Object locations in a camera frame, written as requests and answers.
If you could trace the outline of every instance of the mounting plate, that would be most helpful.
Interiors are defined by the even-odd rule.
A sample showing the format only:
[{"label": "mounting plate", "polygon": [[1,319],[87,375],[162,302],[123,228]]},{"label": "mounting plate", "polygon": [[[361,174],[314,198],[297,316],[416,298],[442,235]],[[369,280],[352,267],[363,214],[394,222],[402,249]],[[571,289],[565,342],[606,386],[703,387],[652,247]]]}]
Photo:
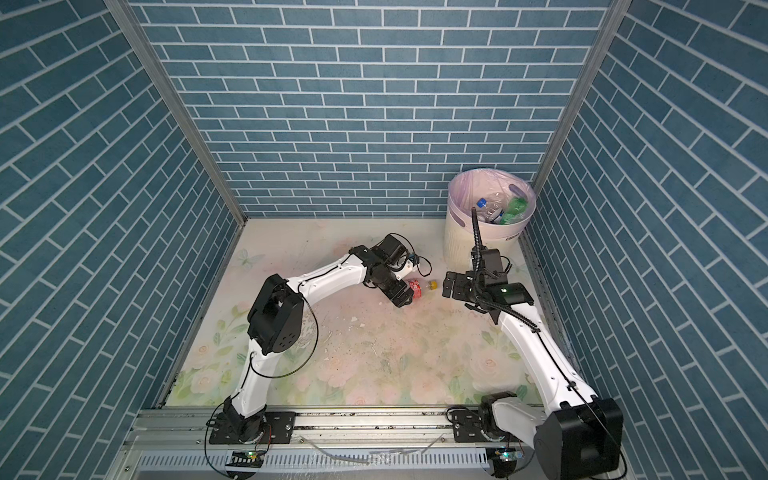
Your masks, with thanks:
[{"label": "mounting plate", "polygon": [[487,442],[482,433],[480,415],[474,410],[452,410],[448,416],[453,421],[453,440],[456,443]]},{"label": "mounting plate", "polygon": [[[267,412],[264,414],[264,423],[266,430],[272,429],[272,444],[284,445],[290,443],[293,434],[293,423],[296,421],[294,412]],[[243,445],[237,440],[237,434],[227,421],[227,416],[223,412],[216,415],[214,420],[214,430],[210,434],[208,443],[211,445]],[[259,446],[266,447],[266,439],[259,441]]]}]

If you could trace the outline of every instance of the red can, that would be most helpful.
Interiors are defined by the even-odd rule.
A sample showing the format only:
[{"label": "red can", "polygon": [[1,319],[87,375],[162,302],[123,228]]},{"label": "red can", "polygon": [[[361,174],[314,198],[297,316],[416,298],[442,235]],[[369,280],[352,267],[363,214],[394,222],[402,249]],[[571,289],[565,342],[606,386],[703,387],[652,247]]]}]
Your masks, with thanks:
[{"label": "red can", "polygon": [[408,286],[411,287],[411,290],[413,290],[413,299],[421,298],[422,297],[422,288],[419,285],[418,280],[408,280]]}]

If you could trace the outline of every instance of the brick wall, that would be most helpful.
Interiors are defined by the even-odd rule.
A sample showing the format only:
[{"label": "brick wall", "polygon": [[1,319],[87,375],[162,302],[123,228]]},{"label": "brick wall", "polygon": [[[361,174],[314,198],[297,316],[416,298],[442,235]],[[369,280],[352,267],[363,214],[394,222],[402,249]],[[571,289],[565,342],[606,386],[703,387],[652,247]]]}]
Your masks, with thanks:
[{"label": "brick wall", "polygon": [[258,3],[132,3],[244,210],[420,217],[531,178],[609,0]]},{"label": "brick wall", "polygon": [[234,224],[101,0],[0,12],[0,478],[91,478]]},{"label": "brick wall", "polygon": [[634,0],[529,230],[641,478],[768,478],[767,25]]}]

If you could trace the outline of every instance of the floral mat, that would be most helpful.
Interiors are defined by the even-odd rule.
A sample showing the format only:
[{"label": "floral mat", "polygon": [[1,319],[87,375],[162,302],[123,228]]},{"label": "floral mat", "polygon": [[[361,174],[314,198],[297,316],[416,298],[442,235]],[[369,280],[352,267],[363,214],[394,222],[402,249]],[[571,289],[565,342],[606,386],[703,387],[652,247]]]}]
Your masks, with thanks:
[{"label": "floral mat", "polygon": [[[390,231],[406,235],[419,255],[432,261],[431,275],[409,276],[421,280],[422,298],[399,309],[380,291],[358,285],[318,302],[315,354],[298,373],[271,382],[267,403],[451,405],[478,403],[482,395],[501,391],[540,403],[520,354],[490,316],[443,298],[442,288],[426,289],[426,280],[442,285],[445,276],[443,225],[443,220],[250,220],[167,405],[215,406],[234,391],[247,357],[247,313],[269,275],[309,272],[350,247],[372,246]],[[522,282],[535,295],[517,240],[508,243],[510,283]],[[276,375],[300,365],[316,335],[305,311],[301,336],[283,354]]]}]

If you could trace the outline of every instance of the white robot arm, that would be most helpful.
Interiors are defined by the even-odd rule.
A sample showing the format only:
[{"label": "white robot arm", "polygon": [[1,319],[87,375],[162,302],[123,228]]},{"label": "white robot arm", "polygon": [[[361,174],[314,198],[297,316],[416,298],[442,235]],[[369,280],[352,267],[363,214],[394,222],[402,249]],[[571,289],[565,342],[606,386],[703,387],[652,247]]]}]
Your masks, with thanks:
[{"label": "white robot arm", "polygon": [[[525,287],[507,283],[498,250],[482,246],[474,215],[473,223],[474,270],[447,272],[443,296],[491,315],[520,352],[544,403],[542,411],[511,393],[486,396],[479,410],[483,430],[497,437],[512,434],[533,446],[549,478],[570,480],[616,469],[621,411],[613,399],[599,399],[576,373]],[[418,262],[419,257],[390,234],[371,249],[354,247],[349,255],[313,272],[288,279],[270,276],[248,314],[249,357],[240,388],[224,401],[229,430],[243,443],[263,434],[266,393],[271,379],[280,378],[275,377],[280,356],[299,338],[304,303],[311,309],[328,295],[370,282],[397,307],[408,305],[413,291],[402,278]]]},{"label": "white robot arm", "polygon": [[[388,266],[392,270],[396,270],[396,272],[393,272],[396,280],[401,280],[414,270],[414,263],[411,259],[406,259],[397,268],[393,265]],[[368,270],[369,268],[363,264],[360,257],[350,253],[312,272],[289,277],[284,282],[290,290],[303,296],[303,300],[311,306],[339,290],[362,283],[366,280]],[[410,303],[413,295],[412,291],[409,296],[409,292],[403,290],[401,285],[399,292],[401,295],[404,295],[399,301],[402,301],[403,305]],[[298,336],[299,332],[288,333],[285,342],[295,341],[298,339]],[[277,362],[287,348],[285,345],[285,343],[282,345],[278,343],[277,351],[264,353],[263,347],[259,344],[258,340],[253,337],[249,340],[248,358],[250,359],[250,364],[247,363],[243,368],[243,372],[240,374],[241,387],[235,390],[231,397],[232,406],[245,419],[261,412],[266,406],[266,392],[271,380],[269,377],[275,376]]]}]

